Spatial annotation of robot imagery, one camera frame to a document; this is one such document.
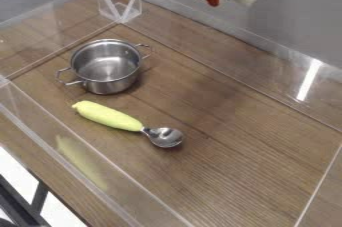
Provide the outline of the silver metal pot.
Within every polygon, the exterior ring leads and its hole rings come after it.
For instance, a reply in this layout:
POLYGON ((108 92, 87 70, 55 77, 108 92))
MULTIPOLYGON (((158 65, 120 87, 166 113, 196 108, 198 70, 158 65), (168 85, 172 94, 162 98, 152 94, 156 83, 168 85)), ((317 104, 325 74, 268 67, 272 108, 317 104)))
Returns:
POLYGON ((137 80, 143 60, 139 48, 152 47, 119 39, 93 40, 72 53, 69 66, 56 71, 56 80, 64 85, 79 84, 88 92, 109 95, 127 90, 137 80))

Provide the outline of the black metal table frame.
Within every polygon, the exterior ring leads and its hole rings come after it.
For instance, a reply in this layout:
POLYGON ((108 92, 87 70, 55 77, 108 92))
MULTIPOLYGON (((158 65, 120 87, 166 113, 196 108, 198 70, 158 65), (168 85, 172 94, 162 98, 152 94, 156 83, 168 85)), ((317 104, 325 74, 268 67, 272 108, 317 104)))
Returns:
POLYGON ((33 200, 27 202, 12 184, 0 175, 0 209, 9 217, 8 220, 0 220, 0 223, 5 223, 7 227, 51 227, 41 216, 47 194, 47 185, 39 182, 33 200))

